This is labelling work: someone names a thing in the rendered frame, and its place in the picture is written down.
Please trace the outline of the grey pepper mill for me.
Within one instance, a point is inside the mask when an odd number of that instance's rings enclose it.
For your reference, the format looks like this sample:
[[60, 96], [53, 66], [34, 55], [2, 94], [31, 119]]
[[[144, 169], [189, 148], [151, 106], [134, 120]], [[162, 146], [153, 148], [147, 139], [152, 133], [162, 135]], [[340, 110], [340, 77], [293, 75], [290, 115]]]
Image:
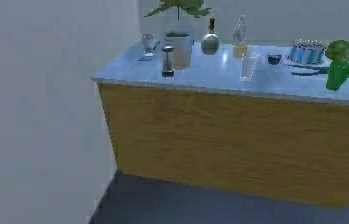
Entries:
[[172, 62], [172, 52], [174, 47], [170, 44], [166, 44], [162, 47], [162, 51], [164, 52], [163, 64], [162, 64], [162, 76], [163, 77], [173, 77], [174, 76], [174, 68]]

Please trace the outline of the wooden counter with pale top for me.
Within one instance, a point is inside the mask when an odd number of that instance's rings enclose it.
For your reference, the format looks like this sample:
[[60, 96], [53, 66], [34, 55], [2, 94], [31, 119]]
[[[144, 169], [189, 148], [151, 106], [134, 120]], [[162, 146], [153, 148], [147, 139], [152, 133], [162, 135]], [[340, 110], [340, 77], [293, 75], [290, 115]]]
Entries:
[[250, 80], [222, 46], [162, 76], [134, 45], [94, 76], [118, 168], [130, 175], [331, 208], [349, 206], [349, 79], [259, 54]]

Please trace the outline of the green house plant in pot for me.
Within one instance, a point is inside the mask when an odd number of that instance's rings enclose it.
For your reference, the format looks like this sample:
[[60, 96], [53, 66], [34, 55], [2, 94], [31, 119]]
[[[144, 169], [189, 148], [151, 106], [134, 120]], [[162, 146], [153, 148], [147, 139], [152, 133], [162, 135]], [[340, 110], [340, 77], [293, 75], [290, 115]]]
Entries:
[[172, 59], [175, 70], [190, 66], [194, 34], [189, 28], [189, 18], [200, 19], [207, 16], [211, 9], [203, 4], [204, 0], [159, 0], [159, 5], [146, 14], [146, 17], [151, 17], [171, 8], [176, 10], [176, 20], [173, 24], [166, 23], [163, 35], [164, 42], [174, 47]]

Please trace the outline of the clear drinking glass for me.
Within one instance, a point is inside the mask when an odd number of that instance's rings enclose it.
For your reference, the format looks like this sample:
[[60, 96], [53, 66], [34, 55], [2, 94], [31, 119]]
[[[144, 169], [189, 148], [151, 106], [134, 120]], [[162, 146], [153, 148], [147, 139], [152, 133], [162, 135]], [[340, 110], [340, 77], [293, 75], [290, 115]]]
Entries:
[[142, 45], [144, 47], [144, 52], [146, 56], [153, 56], [153, 48], [155, 44], [154, 34], [142, 34], [141, 35]]

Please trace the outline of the round grey flask bottle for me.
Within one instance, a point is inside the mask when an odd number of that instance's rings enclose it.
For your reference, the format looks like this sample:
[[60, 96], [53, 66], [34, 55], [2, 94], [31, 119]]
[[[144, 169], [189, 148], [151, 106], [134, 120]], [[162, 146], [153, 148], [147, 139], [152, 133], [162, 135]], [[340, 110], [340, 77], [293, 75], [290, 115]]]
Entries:
[[219, 49], [219, 37], [215, 34], [215, 19], [209, 19], [208, 33], [202, 37], [201, 50], [205, 55], [214, 55]]

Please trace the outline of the tall clear glass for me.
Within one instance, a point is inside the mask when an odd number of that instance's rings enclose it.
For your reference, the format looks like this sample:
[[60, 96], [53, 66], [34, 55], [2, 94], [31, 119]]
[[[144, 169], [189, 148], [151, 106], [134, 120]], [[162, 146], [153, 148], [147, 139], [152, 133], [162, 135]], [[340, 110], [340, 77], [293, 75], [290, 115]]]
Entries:
[[258, 59], [259, 59], [259, 54], [257, 53], [247, 54], [242, 59], [241, 72], [240, 72], [241, 80], [246, 81], [252, 78]]

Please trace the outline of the clear glass bottle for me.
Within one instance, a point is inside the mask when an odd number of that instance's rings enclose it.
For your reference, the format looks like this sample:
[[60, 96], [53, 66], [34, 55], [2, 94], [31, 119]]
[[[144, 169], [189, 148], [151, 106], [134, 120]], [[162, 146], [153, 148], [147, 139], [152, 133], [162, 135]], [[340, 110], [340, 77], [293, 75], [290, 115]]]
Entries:
[[246, 56], [247, 45], [246, 40], [246, 16], [240, 15], [238, 23], [232, 34], [233, 39], [233, 55], [236, 58], [243, 58]]

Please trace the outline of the dark knife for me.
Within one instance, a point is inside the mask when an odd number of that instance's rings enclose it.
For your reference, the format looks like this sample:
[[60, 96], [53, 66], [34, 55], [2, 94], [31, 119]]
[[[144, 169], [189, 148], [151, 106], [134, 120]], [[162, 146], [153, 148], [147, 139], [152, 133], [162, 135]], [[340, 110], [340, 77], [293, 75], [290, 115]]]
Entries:
[[307, 72], [291, 72], [292, 75], [297, 76], [314, 76], [319, 74], [328, 74], [329, 67], [315, 67], [309, 65], [285, 65], [287, 67], [303, 68], [307, 69]]

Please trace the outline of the blue striped cake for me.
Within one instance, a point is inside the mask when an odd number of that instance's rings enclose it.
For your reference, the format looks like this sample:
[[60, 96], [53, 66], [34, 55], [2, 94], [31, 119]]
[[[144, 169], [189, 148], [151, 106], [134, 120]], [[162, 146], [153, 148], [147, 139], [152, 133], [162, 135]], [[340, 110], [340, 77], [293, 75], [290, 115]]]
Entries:
[[323, 62], [325, 50], [322, 42], [300, 39], [292, 43], [286, 58], [302, 65], [318, 65]]

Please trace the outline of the green broccoli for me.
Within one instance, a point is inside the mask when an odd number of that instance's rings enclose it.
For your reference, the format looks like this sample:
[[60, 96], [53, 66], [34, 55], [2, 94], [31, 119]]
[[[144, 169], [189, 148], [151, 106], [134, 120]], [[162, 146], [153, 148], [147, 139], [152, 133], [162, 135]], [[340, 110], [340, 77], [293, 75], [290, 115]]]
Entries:
[[331, 60], [326, 88], [337, 91], [349, 78], [349, 42], [346, 40], [331, 42], [325, 51], [325, 56]]

